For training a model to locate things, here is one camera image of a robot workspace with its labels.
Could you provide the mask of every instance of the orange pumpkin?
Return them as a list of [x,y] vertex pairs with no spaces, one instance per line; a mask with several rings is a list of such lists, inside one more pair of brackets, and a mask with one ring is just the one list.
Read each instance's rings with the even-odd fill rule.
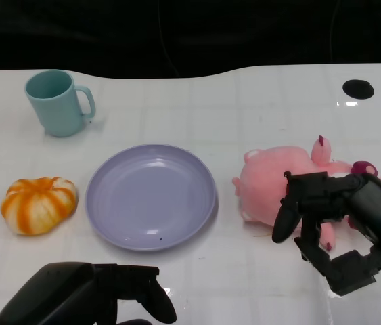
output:
[[38,235],[71,215],[76,206],[76,187],[71,181],[61,177],[19,179],[9,187],[1,213],[13,232]]

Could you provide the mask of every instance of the white table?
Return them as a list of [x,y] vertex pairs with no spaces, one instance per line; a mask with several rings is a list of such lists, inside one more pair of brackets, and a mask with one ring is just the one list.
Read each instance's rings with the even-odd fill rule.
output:
[[[381,64],[245,68],[199,79],[113,80],[73,73],[88,86],[97,116],[65,139],[44,134],[24,95],[35,71],[0,71],[0,202],[19,178],[56,176],[79,189],[76,213],[55,231],[15,236],[0,215],[0,310],[38,269],[58,261],[156,265],[179,325],[381,324],[377,283],[335,297],[301,260],[292,240],[272,243],[270,229],[244,225],[231,179],[253,148],[294,144],[310,150],[318,135],[333,158],[368,160],[381,173]],[[375,89],[369,100],[342,92],[349,79]],[[219,214],[193,240],[169,251],[134,253],[111,246],[91,229],[84,194],[93,172],[117,152],[146,143],[181,146],[210,168]],[[333,256],[370,244],[340,225]],[[118,320],[154,321],[135,302],[120,302]]]

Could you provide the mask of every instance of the plate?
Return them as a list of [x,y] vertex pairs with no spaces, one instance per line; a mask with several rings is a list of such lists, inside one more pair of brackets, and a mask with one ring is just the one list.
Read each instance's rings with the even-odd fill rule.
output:
[[215,181],[181,148],[144,145],[107,160],[89,182],[93,228],[116,246],[159,251],[192,237],[215,213]]

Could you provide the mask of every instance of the mug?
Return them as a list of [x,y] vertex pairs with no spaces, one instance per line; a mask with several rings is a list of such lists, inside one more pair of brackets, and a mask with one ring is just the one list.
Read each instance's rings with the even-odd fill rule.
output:
[[[83,114],[76,91],[88,97],[91,113]],[[25,86],[28,96],[46,132],[56,137],[68,137],[85,126],[85,118],[95,115],[95,102],[91,91],[75,86],[70,74],[61,70],[48,70],[36,74]]]

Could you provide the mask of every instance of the plush toy ear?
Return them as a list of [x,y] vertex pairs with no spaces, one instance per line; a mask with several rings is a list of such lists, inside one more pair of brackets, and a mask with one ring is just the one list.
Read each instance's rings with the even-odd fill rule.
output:
[[251,150],[251,151],[245,153],[244,162],[247,163],[250,158],[252,158],[255,154],[258,154],[259,152],[262,152],[262,150],[261,149],[255,149],[255,150]]
[[318,166],[324,166],[330,162],[330,156],[332,154],[332,147],[330,142],[319,136],[318,140],[315,141],[312,148],[311,159]]
[[236,186],[236,196],[240,196],[240,178],[234,177],[232,184]]

